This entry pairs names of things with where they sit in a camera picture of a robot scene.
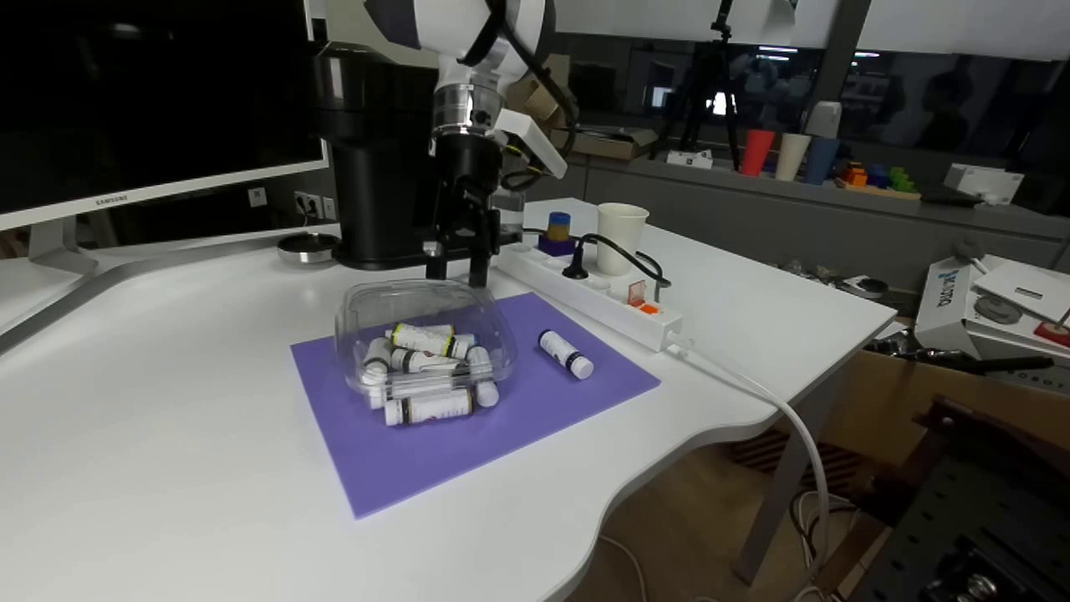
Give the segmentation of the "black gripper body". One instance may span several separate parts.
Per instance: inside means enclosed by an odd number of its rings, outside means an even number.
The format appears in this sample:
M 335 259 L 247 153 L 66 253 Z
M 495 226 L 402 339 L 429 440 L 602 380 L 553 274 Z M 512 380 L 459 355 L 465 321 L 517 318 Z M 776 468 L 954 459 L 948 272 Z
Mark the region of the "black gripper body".
M 495 252 L 495 223 L 487 196 L 497 189 L 502 151 L 491 138 L 442 133 L 432 167 L 432 233 L 429 259 L 467 252 L 487 259 Z

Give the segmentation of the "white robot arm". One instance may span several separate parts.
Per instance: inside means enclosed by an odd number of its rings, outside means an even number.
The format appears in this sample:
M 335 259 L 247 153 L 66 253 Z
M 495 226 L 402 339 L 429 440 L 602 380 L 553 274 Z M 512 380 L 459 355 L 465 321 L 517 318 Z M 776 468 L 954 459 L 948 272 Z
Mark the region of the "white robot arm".
M 335 259 L 366 272 L 423 265 L 435 281 L 465 259 L 467 286 L 483 287 L 506 243 L 491 196 L 569 172 L 572 138 L 555 146 L 506 107 L 506 90 L 536 76 L 574 124 L 539 59 L 555 0 L 366 0 L 366 10 L 385 39 L 429 49 L 435 67 L 366 48 L 319 57 L 341 223 Z

